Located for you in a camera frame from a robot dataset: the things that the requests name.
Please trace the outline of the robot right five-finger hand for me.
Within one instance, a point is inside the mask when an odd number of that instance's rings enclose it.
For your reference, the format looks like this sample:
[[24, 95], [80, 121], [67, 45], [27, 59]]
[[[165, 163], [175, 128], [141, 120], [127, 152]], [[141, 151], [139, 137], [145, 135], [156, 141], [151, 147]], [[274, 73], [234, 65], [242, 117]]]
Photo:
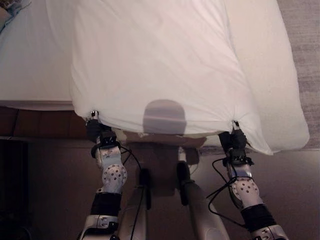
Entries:
[[224, 131], [218, 134], [221, 146], [225, 153], [230, 149], [233, 150], [244, 150], [247, 145], [247, 138], [240, 128], [240, 124], [233, 120], [232, 131]]

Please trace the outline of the robot left five-finger hand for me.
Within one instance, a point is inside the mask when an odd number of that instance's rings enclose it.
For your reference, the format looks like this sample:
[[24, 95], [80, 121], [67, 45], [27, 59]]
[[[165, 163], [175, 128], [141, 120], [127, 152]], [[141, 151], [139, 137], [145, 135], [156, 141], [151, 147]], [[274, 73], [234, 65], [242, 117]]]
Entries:
[[91, 111], [85, 119], [85, 128], [88, 139], [95, 144], [100, 143], [101, 139], [113, 135], [112, 129], [100, 122], [97, 110]]

